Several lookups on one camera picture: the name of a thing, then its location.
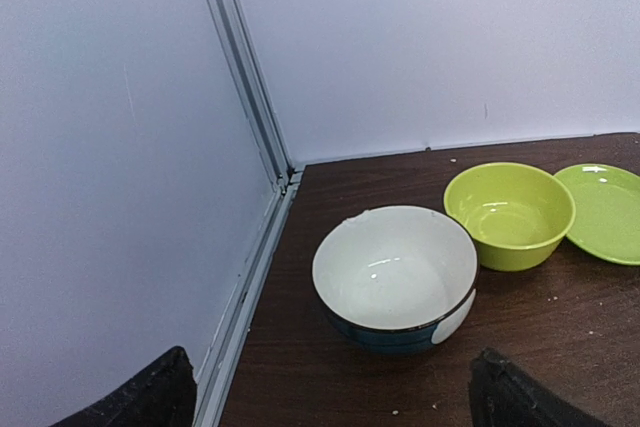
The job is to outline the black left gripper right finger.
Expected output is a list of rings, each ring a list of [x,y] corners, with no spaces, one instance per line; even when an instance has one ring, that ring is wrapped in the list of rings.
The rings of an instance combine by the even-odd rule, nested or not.
[[[468,384],[475,427],[606,427],[529,376],[508,357],[485,348],[470,364]]]

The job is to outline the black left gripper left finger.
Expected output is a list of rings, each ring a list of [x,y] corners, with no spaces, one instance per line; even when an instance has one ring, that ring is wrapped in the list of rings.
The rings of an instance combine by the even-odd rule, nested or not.
[[[80,427],[191,426],[196,382],[186,350],[174,346],[99,401],[57,424]]]

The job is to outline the white black bowl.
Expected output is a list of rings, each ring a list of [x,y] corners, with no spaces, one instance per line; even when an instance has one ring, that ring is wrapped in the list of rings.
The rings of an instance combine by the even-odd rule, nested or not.
[[[448,340],[471,310],[479,272],[474,242],[457,221],[410,205],[344,220],[311,264],[331,325],[381,354],[424,352]]]

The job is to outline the green bowl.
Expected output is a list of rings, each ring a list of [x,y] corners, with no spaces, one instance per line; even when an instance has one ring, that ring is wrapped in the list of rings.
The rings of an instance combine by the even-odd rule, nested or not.
[[[460,172],[447,184],[443,206],[472,237],[480,265],[499,272],[543,264],[576,218],[575,201],[559,180],[514,162]]]

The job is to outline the green plate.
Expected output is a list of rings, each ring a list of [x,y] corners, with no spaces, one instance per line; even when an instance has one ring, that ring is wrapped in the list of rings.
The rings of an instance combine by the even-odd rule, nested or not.
[[[575,220],[566,237],[602,260],[639,264],[639,176],[596,163],[577,164],[554,174],[571,194]]]

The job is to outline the left aluminium frame post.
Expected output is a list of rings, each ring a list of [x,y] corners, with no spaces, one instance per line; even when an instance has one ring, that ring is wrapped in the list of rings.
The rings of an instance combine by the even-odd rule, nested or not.
[[[298,183],[261,72],[240,0],[206,0],[241,105],[271,183],[281,193]]]

